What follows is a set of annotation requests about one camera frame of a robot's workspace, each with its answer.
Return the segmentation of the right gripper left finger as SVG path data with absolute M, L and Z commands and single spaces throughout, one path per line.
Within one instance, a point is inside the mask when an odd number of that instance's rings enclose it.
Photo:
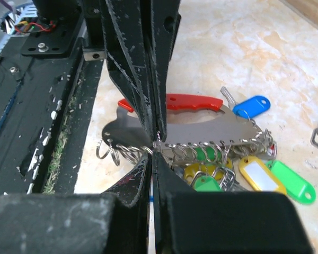
M 0 253 L 147 253 L 151 162 L 101 194 L 0 196 Z

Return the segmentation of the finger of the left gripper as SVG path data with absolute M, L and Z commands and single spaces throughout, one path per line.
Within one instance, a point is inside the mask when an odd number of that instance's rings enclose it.
M 140 1 L 101 1 L 100 9 L 110 78 L 136 111 L 149 141 L 153 142 L 153 94 L 149 87 Z
M 151 1 L 151 71 L 155 105 L 155 136 L 167 137 L 166 80 L 180 25 L 180 1 Z

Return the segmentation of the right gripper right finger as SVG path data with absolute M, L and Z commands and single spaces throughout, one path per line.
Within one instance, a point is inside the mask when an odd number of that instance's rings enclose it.
M 274 192 L 197 192 L 152 155 L 157 253 L 313 253 L 291 201 Z

